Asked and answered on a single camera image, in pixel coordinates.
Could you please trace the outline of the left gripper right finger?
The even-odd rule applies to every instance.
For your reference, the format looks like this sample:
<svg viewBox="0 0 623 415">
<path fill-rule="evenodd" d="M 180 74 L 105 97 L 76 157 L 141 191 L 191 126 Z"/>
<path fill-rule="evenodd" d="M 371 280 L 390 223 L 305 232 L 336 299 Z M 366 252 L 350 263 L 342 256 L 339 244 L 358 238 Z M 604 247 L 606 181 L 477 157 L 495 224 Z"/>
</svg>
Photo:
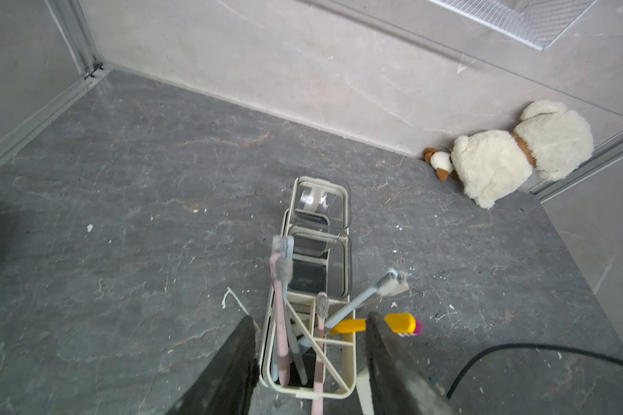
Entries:
<svg viewBox="0 0 623 415">
<path fill-rule="evenodd" d="M 454 409 L 417 368 L 384 318 L 366 319 L 365 350 L 375 414 L 453 414 Z"/>
</svg>

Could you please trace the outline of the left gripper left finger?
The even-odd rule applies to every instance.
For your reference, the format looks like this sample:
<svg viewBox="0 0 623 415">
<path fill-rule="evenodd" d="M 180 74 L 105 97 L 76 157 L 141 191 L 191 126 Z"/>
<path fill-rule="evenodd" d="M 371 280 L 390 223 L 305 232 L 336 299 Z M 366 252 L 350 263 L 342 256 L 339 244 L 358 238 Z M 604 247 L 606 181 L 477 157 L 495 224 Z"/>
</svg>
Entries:
<svg viewBox="0 0 623 415">
<path fill-rule="evenodd" d="M 168 413 L 247 414 L 258 377 L 254 319 L 245 316 Z"/>
</svg>

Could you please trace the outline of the cream toothbrush holder organizer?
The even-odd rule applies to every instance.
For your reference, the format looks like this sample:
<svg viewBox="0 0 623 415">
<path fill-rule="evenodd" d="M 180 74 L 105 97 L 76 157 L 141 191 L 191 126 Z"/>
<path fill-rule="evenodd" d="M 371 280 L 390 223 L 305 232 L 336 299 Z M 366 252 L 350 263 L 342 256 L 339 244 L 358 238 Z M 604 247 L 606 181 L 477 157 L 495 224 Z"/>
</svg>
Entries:
<svg viewBox="0 0 623 415">
<path fill-rule="evenodd" d="M 276 368 L 276 329 L 273 298 L 268 299 L 261 338 L 260 382 L 279 394 L 314 400 L 316 352 L 322 351 L 325 399 L 346 399 L 356 387 L 356 337 L 325 333 L 317 336 L 316 299 L 329 297 L 329 311 L 349 303 L 352 289 L 350 189 L 321 178 L 300 176 L 294 181 L 289 208 L 280 234 L 294 238 L 294 273 L 288 285 L 287 312 L 297 339 L 313 340 L 300 346 L 308 382 L 300 385 L 290 353 L 289 382 L 282 387 Z"/>
</svg>

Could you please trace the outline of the light blue toothbrush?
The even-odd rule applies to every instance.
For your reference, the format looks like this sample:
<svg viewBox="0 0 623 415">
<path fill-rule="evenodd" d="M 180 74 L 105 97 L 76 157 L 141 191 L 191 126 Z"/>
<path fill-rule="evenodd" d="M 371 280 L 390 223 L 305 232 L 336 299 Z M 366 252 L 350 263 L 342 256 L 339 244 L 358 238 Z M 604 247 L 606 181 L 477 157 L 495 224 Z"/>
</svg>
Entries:
<svg viewBox="0 0 623 415">
<path fill-rule="evenodd" d="M 345 304 L 341 309 L 338 309 L 334 314 L 331 314 L 327 319 L 325 319 L 324 332 L 328 333 L 329 330 L 334 329 L 341 321 L 344 320 L 344 318 L 349 316 L 356 309 L 365 306 L 368 302 L 375 302 L 383 298 L 376 294 L 374 285 L 375 283 L 351 299 L 348 304 Z"/>
</svg>

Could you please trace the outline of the grey beige toothbrush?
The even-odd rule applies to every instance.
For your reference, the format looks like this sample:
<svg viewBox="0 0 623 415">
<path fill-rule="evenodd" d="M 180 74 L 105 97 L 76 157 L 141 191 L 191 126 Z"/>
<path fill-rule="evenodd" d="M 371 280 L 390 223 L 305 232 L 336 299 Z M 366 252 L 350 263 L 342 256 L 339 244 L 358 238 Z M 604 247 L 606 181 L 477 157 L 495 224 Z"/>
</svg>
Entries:
<svg viewBox="0 0 623 415">
<path fill-rule="evenodd" d="M 409 289 L 408 279 L 396 270 L 388 271 L 374 285 L 379 297 L 394 297 Z"/>
</svg>

